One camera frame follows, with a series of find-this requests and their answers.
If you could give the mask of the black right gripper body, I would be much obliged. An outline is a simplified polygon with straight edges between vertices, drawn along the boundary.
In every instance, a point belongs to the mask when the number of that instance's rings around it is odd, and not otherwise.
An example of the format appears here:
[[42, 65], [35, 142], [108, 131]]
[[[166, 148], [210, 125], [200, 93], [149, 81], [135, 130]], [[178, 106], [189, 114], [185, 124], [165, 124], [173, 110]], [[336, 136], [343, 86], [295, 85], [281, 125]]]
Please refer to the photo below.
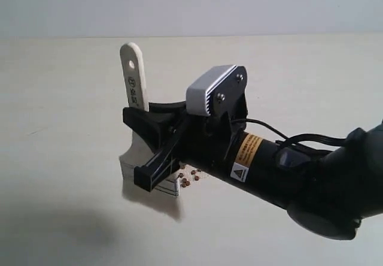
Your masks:
[[192, 116], [177, 147], [181, 160], [251, 194], [269, 193], [269, 141], [245, 131], [247, 102], [221, 116]]

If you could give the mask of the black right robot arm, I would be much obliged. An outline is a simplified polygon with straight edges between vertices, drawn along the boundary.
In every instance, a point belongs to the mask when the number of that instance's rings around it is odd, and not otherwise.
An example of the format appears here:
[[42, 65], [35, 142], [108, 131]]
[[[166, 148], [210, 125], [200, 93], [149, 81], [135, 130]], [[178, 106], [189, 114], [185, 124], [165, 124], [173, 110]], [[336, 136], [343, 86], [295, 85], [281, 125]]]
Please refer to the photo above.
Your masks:
[[189, 114], [185, 102], [124, 108], [123, 122], [153, 153], [134, 168], [134, 184], [151, 192], [188, 164], [333, 240], [353, 239], [363, 219], [382, 213], [381, 125], [271, 142], [245, 130], [247, 114], [244, 96], [208, 117]]

